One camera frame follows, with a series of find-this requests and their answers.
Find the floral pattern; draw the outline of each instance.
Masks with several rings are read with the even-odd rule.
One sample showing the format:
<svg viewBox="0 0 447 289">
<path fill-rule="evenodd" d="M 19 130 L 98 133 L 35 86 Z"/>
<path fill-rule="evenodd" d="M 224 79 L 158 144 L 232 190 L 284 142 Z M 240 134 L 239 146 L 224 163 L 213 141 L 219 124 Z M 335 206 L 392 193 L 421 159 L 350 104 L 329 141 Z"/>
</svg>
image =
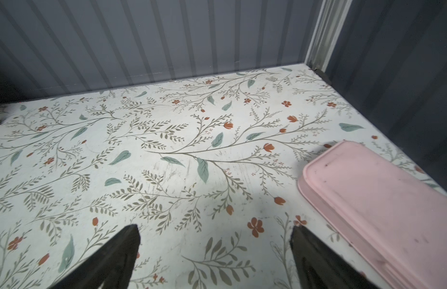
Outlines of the floral pattern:
<svg viewBox="0 0 447 289">
<path fill-rule="evenodd" d="M 347 139 L 445 194 L 303 64 L 0 105 L 0 119 L 0 288 L 47 288 L 131 223 L 130 288 L 297 289 L 293 226 L 388 288 L 298 192 L 302 168 Z"/>
</svg>

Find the pink plastic container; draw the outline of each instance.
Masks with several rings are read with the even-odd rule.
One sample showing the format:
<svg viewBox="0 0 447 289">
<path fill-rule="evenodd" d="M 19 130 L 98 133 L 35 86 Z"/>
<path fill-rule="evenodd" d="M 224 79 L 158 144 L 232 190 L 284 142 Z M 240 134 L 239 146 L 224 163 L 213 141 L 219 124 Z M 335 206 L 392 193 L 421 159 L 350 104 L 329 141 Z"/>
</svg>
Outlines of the pink plastic container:
<svg viewBox="0 0 447 289">
<path fill-rule="evenodd" d="M 394 288 L 447 288 L 447 197 L 356 142 L 313 160 L 301 193 Z"/>
</svg>

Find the green leaf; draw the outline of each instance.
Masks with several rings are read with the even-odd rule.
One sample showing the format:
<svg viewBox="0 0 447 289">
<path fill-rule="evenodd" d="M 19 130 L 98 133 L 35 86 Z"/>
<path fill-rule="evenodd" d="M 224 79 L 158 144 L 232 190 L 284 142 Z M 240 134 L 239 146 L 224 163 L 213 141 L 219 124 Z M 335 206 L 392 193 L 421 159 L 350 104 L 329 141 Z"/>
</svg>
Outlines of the green leaf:
<svg viewBox="0 0 447 289">
<path fill-rule="evenodd" d="M 22 151 L 23 151 L 23 150 L 21 149 L 21 150 L 17 151 L 16 153 L 14 153 L 14 154 L 12 155 L 12 158 L 11 158 L 11 160 L 10 160 L 10 165 L 12 165 L 13 162 L 16 161 L 16 160 L 18 159 L 18 157 L 20 156 L 20 153 L 21 153 Z"/>
<path fill-rule="evenodd" d="M 141 94 L 135 96 L 135 97 L 140 97 L 140 96 L 144 96 L 146 94 L 146 91 L 142 92 Z"/>
<path fill-rule="evenodd" d="M 124 159 L 128 159 L 130 156 L 131 156 L 131 154 L 129 153 L 129 151 L 123 151 L 109 165 L 115 165 Z"/>
<path fill-rule="evenodd" d="M 210 95 L 210 96 L 207 97 L 207 101 L 209 101 L 210 103 L 212 103 L 213 105 L 215 105 L 215 104 L 214 104 L 214 99 L 212 98 L 212 95 Z"/>
<path fill-rule="evenodd" d="M 222 269 L 219 269 L 219 275 L 220 279 L 222 279 L 225 284 L 231 286 L 231 279 L 230 277 L 228 277 L 227 273 L 225 273 Z"/>
<path fill-rule="evenodd" d="M 246 139 L 248 141 L 252 141 L 256 137 L 260 136 L 261 134 L 263 134 L 263 132 L 256 132 L 256 133 L 253 133 L 253 134 L 250 134 L 249 136 L 247 136 Z"/>
<path fill-rule="evenodd" d="M 120 184 L 120 183 L 121 183 L 121 181 L 118 180 L 117 178 L 115 178 L 115 177 L 110 177 L 109 179 L 107 179 L 107 180 L 105 181 L 105 187 L 107 187 L 107 186 L 109 186 L 109 185 L 112 185 L 112 184 Z"/>
<path fill-rule="evenodd" d="M 218 146 L 220 146 L 221 144 L 222 144 L 222 140 L 224 139 L 224 133 L 223 132 L 221 132 L 220 134 L 218 134 L 217 136 L 216 136 L 216 138 L 212 141 L 212 146 L 213 147 L 218 147 Z"/>
<path fill-rule="evenodd" d="M 217 285 L 217 277 L 214 274 L 214 271 L 209 267 L 210 270 L 210 278 L 212 279 L 212 282 L 214 283 L 214 285 Z"/>
<path fill-rule="evenodd" d="M 209 178 L 209 171 L 207 169 L 207 161 L 204 159 L 197 158 L 197 173 L 204 183 L 207 182 Z"/>
<path fill-rule="evenodd" d="M 212 248 L 212 237 L 209 239 L 206 245 L 206 252 L 204 253 L 204 256 L 209 252 L 209 250 Z"/>
<path fill-rule="evenodd" d="M 171 157 L 163 157 L 161 158 L 162 160 L 165 160 L 166 162 L 170 163 L 170 164 L 175 164 L 175 165 L 182 165 L 184 166 L 181 162 L 179 162 L 178 160 L 171 158 Z"/>
<path fill-rule="evenodd" d="M 48 134 L 48 133 L 49 133 L 49 132 L 46 131 L 46 132 L 40 133 L 40 134 L 38 134 L 38 135 L 35 135 L 35 136 L 33 136 L 32 138 L 40 137 L 40 136 L 45 135 L 45 134 Z"/>
<path fill-rule="evenodd" d="M 231 107 L 231 103 L 232 103 L 232 101 L 230 101 L 229 103 L 227 103 L 226 105 L 224 105 L 224 106 L 222 107 L 222 110 L 223 110 L 223 111 L 226 111 L 227 109 L 229 109 L 229 108 Z"/>
<path fill-rule="evenodd" d="M 86 127 L 81 128 L 80 130 L 78 130 L 78 131 L 76 132 L 76 134 L 75 134 L 73 137 L 71 137 L 71 139 L 73 139 L 73 138 L 75 138 L 75 137 L 77 137 L 77 136 L 80 136 L 80 135 L 83 134 L 84 131 L 86 131 L 86 130 L 87 130 Z"/>
<path fill-rule="evenodd" d="M 359 126 L 357 124 L 340 123 L 339 126 L 341 127 L 341 130 L 344 130 L 344 131 L 354 131 L 354 130 L 358 130 L 358 129 L 364 129 L 364 127 Z"/>
<path fill-rule="evenodd" d="M 65 250 L 63 251 L 63 255 L 61 256 L 61 264 L 60 268 L 58 269 L 58 273 L 63 272 L 64 270 L 68 269 L 68 267 L 71 264 L 71 261 L 74 257 L 74 243 L 73 243 L 73 235 L 71 235 L 70 242 L 66 246 Z"/>
</svg>

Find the teal leaf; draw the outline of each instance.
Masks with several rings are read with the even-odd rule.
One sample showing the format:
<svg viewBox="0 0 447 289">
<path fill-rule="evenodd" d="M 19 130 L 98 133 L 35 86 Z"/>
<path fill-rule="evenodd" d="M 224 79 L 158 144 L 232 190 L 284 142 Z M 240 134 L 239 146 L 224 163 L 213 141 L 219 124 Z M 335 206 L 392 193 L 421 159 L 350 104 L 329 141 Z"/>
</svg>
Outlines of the teal leaf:
<svg viewBox="0 0 447 289">
<path fill-rule="evenodd" d="M 207 169 L 207 161 L 205 159 L 197 158 L 197 173 L 204 183 L 209 178 L 209 171 Z"/>
<path fill-rule="evenodd" d="M 84 131 L 86 131 L 86 130 L 87 130 L 86 127 L 81 128 L 80 130 L 78 130 L 78 131 L 73 135 L 73 137 L 71 137 L 71 139 L 73 139 L 73 138 L 75 138 L 75 137 L 77 137 L 77 136 L 80 136 L 80 135 L 83 134 Z"/>
<path fill-rule="evenodd" d="M 144 96 L 146 94 L 146 91 L 142 92 L 141 94 L 135 96 L 135 97 L 140 97 L 140 96 Z"/>
<path fill-rule="evenodd" d="M 226 105 L 222 106 L 222 110 L 226 111 L 227 109 L 229 109 L 231 107 L 231 101 L 229 103 L 227 103 Z"/>
<path fill-rule="evenodd" d="M 23 151 L 23 150 L 21 149 L 21 150 L 17 151 L 16 153 L 14 153 L 14 154 L 12 155 L 12 158 L 11 158 L 11 160 L 10 160 L 10 165 L 12 165 L 13 162 L 16 161 L 16 160 L 18 159 L 18 157 L 20 156 L 20 153 L 21 153 L 22 151 Z"/>
<path fill-rule="evenodd" d="M 354 131 L 354 130 L 358 130 L 358 129 L 364 129 L 364 127 L 359 126 L 357 124 L 340 123 L 339 126 L 341 127 L 341 130 L 344 130 L 344 131 Z"/>
<path fill-rule="evenodd" d="M 68 269 L 68 267 L 71 265 L 73 257 L 74 257 L 74 243 L 73 243 L 73 235 L 71 235 L 70 242 L 66 246 L 65 250 L 63 251 L 63 255 L 61 256 L 61 264 L 60 268 L 58 269 L 58 273 L 61 273 L 64 270 Z"/>
<path fill-rule="evenodd" d="M 33 136 L 32 138 L 40 137 L 40 136 L 45 135 L 45 134 L 48 134 L 48 133 L 49 133 L 49 132 L 46 131 L 46 132 L 40 133 L 40 134 L 38 134 L 38 135 L 35 135 L 35 136 Z"/>
<path fill-rule="evenodd" d="M 109 179 L 107 179 L 107 180 L 105 181 L 105 187 L 107 187 L 107 186 L 109 186 L 109 185 L 112 185 L 112 184 L 120 184 L 120 183 L 121 183 L 121 181 L 118 180 L 117 178 L 115 178 L 115 177 L 110 177 Z"/>
<path fill-rule="evenodd" d="M 115 164 L 119 163 L 120 161 L 129 158 L 130 156 L 131 156 L 131 154 L 129 153 L 129 151 L 123 151 L 109 165 L 115 165 Z"/>
<path fill-rule="evenodd" d="M 215 105 L 215 104 L 214 104 L 214 99 L 212 98 L 212 95 L 210 95 L 210 96 L 207 97 L 207 101 L 209 101 L 210 103 L 212 103 L 213 105 Z"/>
<path fill-rule="evenodd" d="M 171 157 L 163 157 L 161 159 L 165 160 L 169 164 L 175 164 L 175 165 L 182 165 L 182 166 L 184 166 L 181 162 L 179 162 L 178 160 L 176 160 L 174 158 L 171 158 Z"/>
<path fill-rule="evenodd" d="M 224 140 L 224 133 L 221 132 L 220 134 L 218 134 L 216 136 L 216 138 L 212 141 L 212 146 L 213 147 L 218 147 L 222 144 L 222 140 Z"/>
<path fill-rule="evenodd" d="M 249 136 L 247 136 L 246 139 L 248 141 L 252 141 L 256 137 L 260 136 L 261 134 L 263 134 L 263 132 L 256 132 L 256 133 L 253 133 L 253 134 L 250 134 Z"/>
</svg>

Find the corrugated metal wall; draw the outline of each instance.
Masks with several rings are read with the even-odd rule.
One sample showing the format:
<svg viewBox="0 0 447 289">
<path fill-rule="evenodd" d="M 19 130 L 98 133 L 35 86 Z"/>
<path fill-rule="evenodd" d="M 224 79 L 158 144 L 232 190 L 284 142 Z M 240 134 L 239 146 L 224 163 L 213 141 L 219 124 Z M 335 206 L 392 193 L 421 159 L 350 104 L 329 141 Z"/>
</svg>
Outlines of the corrugated metal wall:
<svg viewBox="0 0 447 289">
<path fill-rule="evenodd" d="M 0 0 L 0 72 L 32 99 L 303 62 L 320 3 Z"/>
<path fill-rule="evenodd" d="M 447 1 L 354 1 L 326 74 L 447 190 Z"/>
</svg>

